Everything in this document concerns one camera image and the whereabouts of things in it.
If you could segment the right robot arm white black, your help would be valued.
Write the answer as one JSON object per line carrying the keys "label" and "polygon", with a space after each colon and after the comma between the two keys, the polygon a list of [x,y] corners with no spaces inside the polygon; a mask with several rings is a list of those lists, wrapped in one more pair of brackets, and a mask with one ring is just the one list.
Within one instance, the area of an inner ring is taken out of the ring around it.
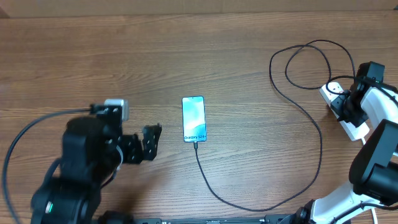
{"label": "right robot arm white black", "polygon": [[397,210],[397,88],[383,82],[385,66],[362,63],[350,89],[335,78],[320,92],[351,140],[372,135],[354,158],[349,180],[326,197],[311,200],[282,223],[349,223],[366,210]]}

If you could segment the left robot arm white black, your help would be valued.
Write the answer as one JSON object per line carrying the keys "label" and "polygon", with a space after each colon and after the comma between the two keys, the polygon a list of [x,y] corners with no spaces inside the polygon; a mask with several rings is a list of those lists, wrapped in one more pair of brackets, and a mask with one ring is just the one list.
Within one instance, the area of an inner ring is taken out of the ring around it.
{"label": "left robot arm white black", "polygon": [[32,196],[32,223],[93,223],[101,190],[114,180],[120,167],[156,157],[162,126],[144,126],[143,139],[123,134],[127,109],[113,103],[68,110],[87,115],[67,123],[62,155],[53,161]]}

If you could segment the Samsung Galaxy smartphone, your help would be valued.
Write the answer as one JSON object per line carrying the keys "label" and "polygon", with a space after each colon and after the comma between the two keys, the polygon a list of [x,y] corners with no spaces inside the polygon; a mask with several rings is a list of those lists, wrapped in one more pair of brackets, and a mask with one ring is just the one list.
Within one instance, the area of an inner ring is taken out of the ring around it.
{"label": "Samsung Galaxy smartphone", "polygon": [[207,140],[205,99],[203,96],[182,98],[183,140],[204,142]]}

